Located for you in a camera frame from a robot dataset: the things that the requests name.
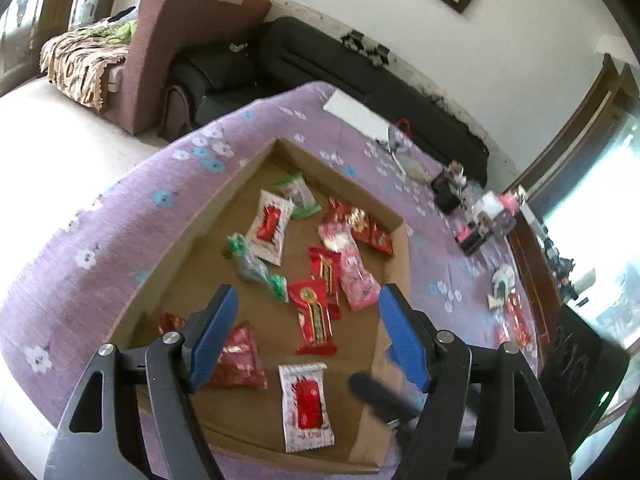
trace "white floor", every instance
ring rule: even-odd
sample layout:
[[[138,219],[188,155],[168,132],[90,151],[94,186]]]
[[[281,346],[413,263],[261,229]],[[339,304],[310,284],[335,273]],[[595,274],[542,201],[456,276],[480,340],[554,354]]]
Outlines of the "white floor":
[[[0,98],[0,297],[76,210],[164,145],[153,134],[131,137],[44,79]],[[574,479],[599,455],[612,430],[578,450]],[[54,433],[0,356],[0,434],[38,480]]]

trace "white wall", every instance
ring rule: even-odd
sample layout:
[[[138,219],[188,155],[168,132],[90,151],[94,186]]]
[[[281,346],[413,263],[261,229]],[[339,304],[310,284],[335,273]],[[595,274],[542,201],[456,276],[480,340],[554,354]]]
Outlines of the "white wall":
[[[423,72],[524,170],[574,112],[621,35],[601,0],[293,0],[357,28]],[[138,0],[116,0],[114,9]]]

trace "purple floral tablecloth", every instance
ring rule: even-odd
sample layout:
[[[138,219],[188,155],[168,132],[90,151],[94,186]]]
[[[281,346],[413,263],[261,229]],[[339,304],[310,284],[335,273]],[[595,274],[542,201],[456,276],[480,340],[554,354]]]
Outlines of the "purple floral tablecloth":
[[[274,138],[296,142],[400,214],[410,240],[413,307],[427,313],[438,329],[452,330],[469,344],[498,346],[486,295],[495,270],[503,263],[514,265],[506,241],[489,240],[475,256],[465,257],[454,240],[465,223],[462,213],[444,217],[426,186],[403,182],[389,155],[325,112],[322,106],[334,91],[325,83],[307,84],[256,101],[174,142],[70,219],[23,270],[0,308],[0,350],[22,389],[53,425],[86,364],[172,241]],[[430,173],[440,171],[439,163],[400,132],[398,137]],[[535,334],[520,280],[516,287]],[[536,372],[535,337],[524,353]],[[220,460],[229,478],[286,477],[266,466]],[[246,468],[252,471],[241,472]],[[386,468],[379,476],[390,478],[392,471]]]

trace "patterned blanket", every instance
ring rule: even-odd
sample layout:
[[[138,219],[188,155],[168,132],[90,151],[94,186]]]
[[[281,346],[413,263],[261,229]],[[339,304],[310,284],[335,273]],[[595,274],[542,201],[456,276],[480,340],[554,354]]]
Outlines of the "patterned blanket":
[[[118,37],[121,28],[98,22],[51,38],[40,52],[40,70],[66,96],[99,112],[104,69],[123,61],[129,52],[129,45]]]

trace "cardboard box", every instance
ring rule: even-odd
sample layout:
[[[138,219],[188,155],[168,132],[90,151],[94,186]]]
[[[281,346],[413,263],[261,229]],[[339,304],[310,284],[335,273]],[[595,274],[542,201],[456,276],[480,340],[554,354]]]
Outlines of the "cardboard box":
[[[332,323],[337,354],[297,356],[303,339],[295,306],[278,304],[264,286],[240,280],[233,262],[224,255],[226,237],[233,232],[244,234],[256,215],[260,189],[275,191],[271,185],[275,180],[298,171],[303,171],[325,211],[327,197],[336,196],[366,210],[392,232],[394,256],[363,245],[360,252],[365,267],[381,284],[397,283],[409,298],[409,245],[402,219],[339,173],[339,168],[334,171],[292,142],[276,140],[192,219],[116,322],[110,341],[120,349],[149,344],[158,337],[160,312],[187,318],[207,305],[219,284],[230,283],[238,290],[238,322],[247,319],[257,331],[269,388],[204,388],[196,393],[191,400],[207,441],[222,452],[279,467],[326,474],[373,473],[385,459],[391,433],[350,394],[348,378],[370,370],[391,389],[400,389],[402,375],[386,358],[389,340],[377,306],[351,312],[341,295],[343,316]],[[269,264],[270,272],[290,282],[309,279],[307,248],[321,245],[318,225],[323,214],[289,222],[282,266]],[[325,362],[328,367],[324,387],[335,445],[286,454],[278,364],[312,362]]]

